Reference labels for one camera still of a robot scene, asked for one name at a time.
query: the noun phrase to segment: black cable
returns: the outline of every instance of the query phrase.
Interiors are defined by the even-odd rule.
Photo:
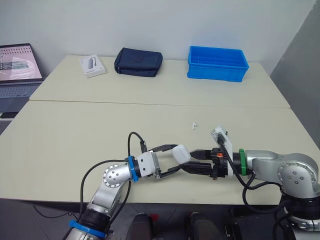
[[[109,222],[109,226],[115,221],[116,217],[119,215],[119,213],[121,212],[121,210],[124,208],[126,202],[127,202],[127,199],[129,197],[129,193],[130,193],[130,189],[131,189],[131,181],[129,181],[129,184],[128,184],[128,190],[126,191],[126,195],[125,195],[125,198],[123,200],[123,203],[121,204],[121,206],[119,207],[118,211],[115,213],[115,215],[113,216],[113,218],[110,220]]]
[[[65,235],[63,236],[62,240],[66,240],[67,237],[69,236],[69,234],[71,233],[73,227],[70,227],[69,230],[65,233]]]
[[[46,219],[57,219],[57,218],[61,218],[61,217],[65,216],[65,215],[67,215],[67,214],[69,215],[69,212],[66,212],[66,213],[63,213],[63,214],[57,215],[57,216],[46,216],[46,215],[44,215],[43,213],[41,213],[41,212],[36,208],[35,205],[32,205],[32,207],[34,208],[34,210],[35,210],[41,217],[44,217],[44,218],[46,218]]]
[[[146,143],[143,140],[143,138],[137,132],[132,131],[132,132],[129,133],[129,136],[128,136],[128,156],[130,156],[130,139],[131,139],[132,135],[136,135],[140,139],[141,152],[142,153],[147,152],[148,151],[147,150],[147,146],[146,146]]]
[[[262,186],[265,186],[265,185],[269,185],[269,184],[273,184],[273,185],[277,185],[279,187],[281,187],[281,185],[279,183],[276,183],[276,182],[270,182],[270,181],[265,181],[265,182],[262,182],[262,183],[259,183],[257,185],[254,185],[254,186],[247,186],[247,183],[245,183],[243,181],[243,179],[241,178],[240,174],[238,173],[237,171],[237,168],[236,166],[234,165],[234,163],[231,161],[231,157],[225,147],[225,145],[222,143],[222,142],[218,142],[220,144],[220,147],[222,148],[223,152],[226,153],[226,156],[227,156],[227,160],[228,160],[228,163],[230,164],[233,172],[234,172],[234,175],[236,176],[236,178],[238,179],[238,181],[241,183],[241,185],[244,187],[244,188],[247,188],[249,190],[256,190]]]
[[[273,209],[271,210],[260,210],[260,209],[257,209],[255,207],[252,207],[248,202],[247,202],[247,198],[246,198],[246,193],[247,193],[247,190],[256,190],[262,186],[265,186],[265,185],[277,185],[278,187],[281,188],[281,185],[279,183],[276,183],[276,182],[270,182],[270,181],[265,181],[265,182],[262,182],[262,183],[259,183],[257,185],[254,185],[254,186],[250,186],[250,184],[253,182],[253,180],[255,179],[256,177],[256,174],[253,172],[251,178],[249,179],[249,181],[247,183],[245,183],[241,176],[239,175],[238,171],[237,171],[237,168],[236,166],[234,165],[234,163],[231,161],[231,158],[230,158],[230,155],[224,145],[224,142],[222,139],[218,139],[218,144],[220,145],[220,147],[222,148],[223,152],[226,153],[226,156],[227,156],[227,160],[228,160],[228,163],[230,164],[236,178],[238,179],[238,181],[241,183],[241,185],[243,186],[243,191],[242,191],[242,200],[243,200],[243,203],[246,207],[248,207],[251,211],[255,212],[255,213],[258,213],[258,214],[271,214],[271,213],[277,213],[280,209],[282,209],[286,204],[288,204],[288,201],[283,201],[282,203],[280,203],[278,206],[274,207]]]
[[[253,180],[255,179],[256,177],[256,174],[253,172],[252,176],[250,177],[248,183],[247,183],[247,186],[243,188],[243,191],[242,191],[242,200],[244,202],[244,205],[249,208],[251,211],[253,211],[254,213],[257,213],[257,214],[272,214],[272,213],[277,213],[279,212],[283,207],[285,207],[289,201],[283,201],[281,202],[278,206],[270,209],[270,210],[261,210],[261,209],[257,209],[253,206],[251,206],[248,202],[247,202],[247,198],[246,198],[246,193],[247,193],[247,190],[248,190],[248,187],[249,185],[253,182]]]
[[[287,214],[283,215],[282,217],[280,217],[276,222],[275,224],[273,225],[273,228],[272,228],[272,237],[273,237],[273,240],[277,240],[277,227],[278,225],[280,225],[280,223],[286,219],[288,216],[290,216],[291,214],[288,212]]]
[[[76,222],[78,223],[82,214],[83,214],[83,211],[84,211],[84,185],[85,185],[85,181],[86,181],[86,178],[87,176],[89,175],[89,173],[95,169],[96,167],[102,165],[102,164],[106,164],[106,163],[120,163],[120,162],[125,162],[125,160],[105,160],[105,161],[101,161],[95,165],[93,165],[86,173],[85,175],[83,176],[82,178],[82,181],[81,181],[81,186],[80,186],[80,211],[79,211],[79,216],[76,220]]]

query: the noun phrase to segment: cable connector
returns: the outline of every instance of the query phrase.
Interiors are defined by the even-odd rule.
[[[145,141],[140,141],[140,148],[142,153],[148,152],[147,145]]]

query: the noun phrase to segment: table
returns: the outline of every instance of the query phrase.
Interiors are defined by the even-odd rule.
[[[86,78],[80,56],[68,55],[31,96],[37,101],[183,106],[289,108],[261,64],[250,63],[243,82],[187,78],[188,62],[164,60],[156,77],[118,74],[114,57],[100,57],[107,73]]]
[[[78,202],[87,169],[127,156],[129,132],[141,134],[149,149],[184,144],[192,151],[216,147],[210,131],[219,124],[228,130],[234,151],[300,152],[320,166],[318,147],[289,108],[29,101],[0,136],[0,198]],[[132,138],[131,146],[139,155],[139,141]],[[176,165],[169,152],[160,154],[159,162],[164,171]],[[85,201],[99,187],[106,166],[87,178]],[[213,181],[180,170],[132,184],[128,202],[243,204],[241,195],[235,177]],[[279,197],[274,186],[248,193],[251,204],[278,204]]]

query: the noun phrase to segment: white wall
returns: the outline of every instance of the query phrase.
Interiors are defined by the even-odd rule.
[[[0,45],[31,43],[44,75],[65,54],[122,47],[187,59],[189,46],[242,49],[270,74],[315,0],[1,0]]]

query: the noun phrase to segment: gray laptop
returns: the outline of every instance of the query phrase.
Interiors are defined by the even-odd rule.
[[[0,113],[19,112],[42,81],[29,43],[0,46]]]

